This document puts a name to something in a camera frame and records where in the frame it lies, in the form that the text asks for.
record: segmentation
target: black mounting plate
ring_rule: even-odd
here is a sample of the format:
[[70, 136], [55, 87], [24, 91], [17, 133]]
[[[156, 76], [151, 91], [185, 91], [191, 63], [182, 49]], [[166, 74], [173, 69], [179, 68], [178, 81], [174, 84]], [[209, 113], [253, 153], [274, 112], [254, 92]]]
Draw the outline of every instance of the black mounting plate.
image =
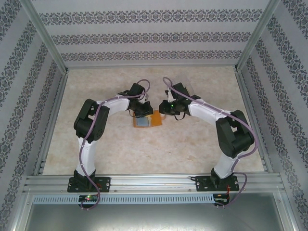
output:
[[[100, 192], [107, 193], [110, 189], [110, 177], [95, 177], [94, 182], [99, 187]], [[67, 192], [69, 193], [95, 193], [97, 192], [95, 187], [92, 187], [91, 190], [87, 190], [85, 187], [83, 187], [81, 184], [78, 183], [78, 181], [71, 177], [68, 182]]]
[[219, 185], [218, 188], [213, 185], [211, 176], [191, 177], [191, 180], [196, 182], [197, 192], [227, 191], [228, 185], [230, 187], [230, 191], [239, 191], [240, 189], [236, 176], [231, 176], [224, 181], [223, 185]]

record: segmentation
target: decorative border pattern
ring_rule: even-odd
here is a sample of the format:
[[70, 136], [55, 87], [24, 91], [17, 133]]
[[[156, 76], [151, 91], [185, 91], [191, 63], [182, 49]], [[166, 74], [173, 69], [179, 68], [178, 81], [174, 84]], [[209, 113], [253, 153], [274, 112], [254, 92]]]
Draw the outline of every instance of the decorative border pattern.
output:
[[62, 53], [65, 62], [159, 59], [237, 59], [242, 51], [121, 51]]
[[308, 205], [306, 199], [304, 198], [304, 191], [300, 188], [300, 183], [298, 183], [298, 176], [296, 175], [294, 169], [295, 166], [290, 161], [288, 150], [285, 148], [285, 144], [281, 133], [279, 132], [279, 127], [277, 126], [275, 116], [273, 115], [269, 100], [265, 94], [265, 90], [263, 88], [255, 64], [251, 57], [248, 58], [246, 65], [249, 70], [252, 82], [255, 86], [258, 99], [263, 109], [264, 116], [267, 120], [273, 143], [275, 144], [278, 156], [281, 159], [282, 168], [285, 171], [288, 183], [290, 184], [290, 189], [292, 190], [294, 202], [297, 204], [297, 210], [301, 214], [301, 218], [303, 220], [305, 228], [308, 229]]
[[[21, 153], [19, 154], [18, 161], [16, 163], [16, 167], [15, 167], [15, 170], [14, 170], [15, 173], [12, 175], [12, 179], [10, 181], [10, 187], [8, 189], [8, 193], [4, 197], [4, 203], [2, 204], [2, 209], [0, 211], [0, 221], [1, 221], [0, 230], [5, 230], [5, 226], [7, 225], [8, 221], [9, 221], [9, 217], [10, 217], [10, 214], [11, 214], [13, 203], [16, 200], [16, 194], [17, 194], [19, 186], [20, 186], [20, 181], [21, 181], [22, 176], [25, 172], [26, 163], [28, 161], [28, 157], [29, 157], [29, 154], [31, 152], [33, 140], [35, 138], [37, 129], [39, 127], [39, 122], [42, 118], [44, 107], [46, 105], [46, 101], [47, 101], [47, 98], [48, 98], [48, 95], [49, 95], [49, 92], [50, 92], [50, 89], [51, 89], [51, 86], [52, 86], [52, 82], [54, 80], [55, 73], [56, 73], [57, 69], [58, 69], [58, 67], [57, 67], [55, 61], [53, 61], [52, 64], [51, 64], [51, 67], [49, 69], [49, 72], [47, 74], [44, 87], [43, 87], [42, 92], [40, 94], [38, 104], [37, 104], [36, 109], [34, 111], [32, 121], [30, 123], [30, 127], [29, 127], [29, 130], [28, 130], [26, 138], [25, 138], [25, 142], [24, 142], [23, 147], [21, 149]], [[61, 83], [61, 80], [59, 81], [56, 92], [58, 92], [60, 83]], [[49, 117], [48, 117], [48, 122], [49, 122], [49, 119], [50, 119], [50, 116], [51, 116], [51, 112], [52, 112], [52, 108], [53, 108], [53, 105], [54, 105], [54, 102], [55, 102], [55, 98], [53, 99], [52, 107], [51, 107], [50, 114], [49, 114]]]
[[21, 4], [18, 0], [7, 0], [4, 6], [1, 7], [0, 15], [0, 41], [3, 40], [6, 32], [11, 26], [11, 23], [16, 18], [21, 9]]
[[256, 22], [257, 10], [153, 10], [40, 13], [46, 26], [104, 23], [170, 23], [170, 22]]
[[304, 69], [302, 62], [296, 55], [293, 46], [275, 16], [269, 20], [267, 28], [274, 39], [285, 64], [289, 68], [289, 72], [292, 74], [292, 78], [294, 78], [297, 88], [300, 89], [300, 93], [304, 96], [304, 101], [306, 101], [306, 105], [308, 106], [307, 71]]
[[293, 16], [298, 28], [302, 30], [305, 39], [308, 39], [308, 7], [302, 0], [282, 0], [288, 12]]
[[11, 151], [11, 146], [16, 138], [20, 123], [24, 117], [26, 107], [28, 106], [29, 99], [32, 95], [33, 88], [35, 87], [35, 83], [39, 77], [43, 63], [45, 62], [47, 53], [48, 49], [43, 43], [28, 74], [23, 90], [18, 98], [17, 105], [14, 108], [14, 113], [12, 114], [9, 125], [7, 126], [8, 129], [4, 132], [2, 143], [0, 144], [0, 173], [2, 173], [2, 169], [6, 164], [6, 159]]
[[158, 43], [158, 42], [247, 42], [250, 32], [174, 32], [174, 33], [128, 33], [94, 35], [56, 35], [59, 45]]
[[286, 90], [284, 90], [282, 81], [278, 76], [278, 72], [276, 71], [274, 63], [272, 62], [262, 39], [257, 42], [255, 48], [260, 56], [266, 73], [268, 74], [269, 80], [273, 87], [273, 91], [277, 96], [277, 100], [284, 113], [286, 122], [289, 124], [289, 129], [291, 130], [291, 134], [296, 141], [296, 146], [299, 149], [299, 153], [302, 155], [302, 160], [304, 163], [306, 163], [305, 167], [308, 168], [308, 139], [305, 137], [305, 133], [302, 131], [303, 127], [301, 124], [299, 124], [297, 114], [294, 112], [292, 103], [289, 100]]
[[0, 107], [5, 100], [5, 96], [8, 94], [8, 91], [13, 84], [12, 80], [15, 79], [17, 72], [20, 68], [22, 61], [25, 58], [25, 55], [32, 43], [32, 40], [36, 34], [36, 29], [32, 22], [29, 20], [27, 26], [25, 27], [23, 34], [18, 40], [14, 52], [12, 52], [7, 65], [5, 66], [0, 77]]

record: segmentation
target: orange object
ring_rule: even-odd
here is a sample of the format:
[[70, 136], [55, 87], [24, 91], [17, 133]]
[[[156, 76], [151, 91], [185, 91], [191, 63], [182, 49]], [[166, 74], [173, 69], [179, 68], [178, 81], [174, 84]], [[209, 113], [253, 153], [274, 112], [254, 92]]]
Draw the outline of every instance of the orange object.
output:
[[150, 128], [162, 125], [162, 119], [166, 116], [161, 117], [158, 110], [153, 111], [153, 115], [143, 117], [143, 118], [133, 118], [134, 128]]

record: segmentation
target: marble-patterned surface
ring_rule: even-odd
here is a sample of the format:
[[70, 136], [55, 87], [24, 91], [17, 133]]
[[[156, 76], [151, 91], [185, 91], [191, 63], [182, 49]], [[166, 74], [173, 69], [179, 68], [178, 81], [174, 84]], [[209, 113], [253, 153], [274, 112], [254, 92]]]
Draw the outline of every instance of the marble-patterned surface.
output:
[[[151, 82], [149, 100], [158, 109], [166, 99], [163, 76], [182, 74], [194, 93], [225, 110], [245, 111], [232, 67], [151, 67], [70, 71], [44, 168], [44, 175], [72, 175], [78, 162], [73, 123], [88, 98], [105, 100], [128, 90], [133, 82]], [[196, 117], [167, 116], [163, 125], [134, 128], [128, 111], [108, 118], [95, 156], [97, 174], [210, 172], [220, 157], [216, 128]], [[237, 171], [264, 171], [259, 154], [242, 159]]]

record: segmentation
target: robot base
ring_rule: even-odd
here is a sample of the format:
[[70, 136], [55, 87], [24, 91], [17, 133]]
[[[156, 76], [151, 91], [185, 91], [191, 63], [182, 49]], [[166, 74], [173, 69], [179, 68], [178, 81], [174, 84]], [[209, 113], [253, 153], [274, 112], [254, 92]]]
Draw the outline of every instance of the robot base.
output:
[[[92, 173], [90, 178], [99, 187], [100, 192], [107, 193], [110, 189], [110, 177], [95, 177], [95, 172]], [[91, 182], [84, 176], [80, 175], [76, 170], [74, 171], [74, 177], [71, 177], [67, 187], [68, 193], [95, 193], [96, 188]]]
[[197, 176], [191, 177], [191, 180], [196, 182], [197, 192], [209, 192], [209, 191], [239, 191], [240, 187], [236, 176], [228, 176], [225, 179], [221, 179], [219, 184], [214, 185], [212, 176]]

